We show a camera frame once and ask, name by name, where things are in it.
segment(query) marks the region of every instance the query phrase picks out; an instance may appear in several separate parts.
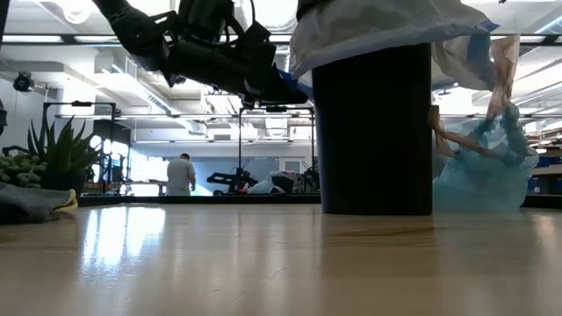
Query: black robotic arm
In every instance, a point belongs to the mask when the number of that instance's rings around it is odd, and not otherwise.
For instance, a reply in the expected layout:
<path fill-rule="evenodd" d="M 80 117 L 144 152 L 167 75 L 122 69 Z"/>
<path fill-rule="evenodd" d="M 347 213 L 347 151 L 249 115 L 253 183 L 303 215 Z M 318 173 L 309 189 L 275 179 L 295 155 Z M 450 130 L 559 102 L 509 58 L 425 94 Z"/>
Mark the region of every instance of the black robotic arm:
<path fill-rule="evenodd" d="M 239 95 L 247 108 L 308 100 L 279 74 L 270 32 L 256 21 L 244 32 L 231 0 L 182 0 L 178 12 L 153 17 L 127 0 L 92 1 L 123 47 L 144 69 L 161 71 L 170 87 L 189 78 Z M 238 38 L 221 43 L 228 27 Z"/>

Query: light blue fabric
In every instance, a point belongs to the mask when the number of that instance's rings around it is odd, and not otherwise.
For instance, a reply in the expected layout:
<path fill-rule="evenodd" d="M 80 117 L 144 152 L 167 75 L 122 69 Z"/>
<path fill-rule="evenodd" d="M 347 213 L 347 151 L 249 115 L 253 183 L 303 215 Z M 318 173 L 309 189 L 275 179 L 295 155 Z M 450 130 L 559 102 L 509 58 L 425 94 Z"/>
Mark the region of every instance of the light blue fabric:
<path fill-rule="evenodd" d="M 519 111 L 511 104 L 499 127 L 487 121 L 464 126 L 469 138 L 496 157 L 459 147 L 433 182 L 436 211 L 515 211 L 521 207 L 538 154 L 527 145 L 518 119 Z"/>

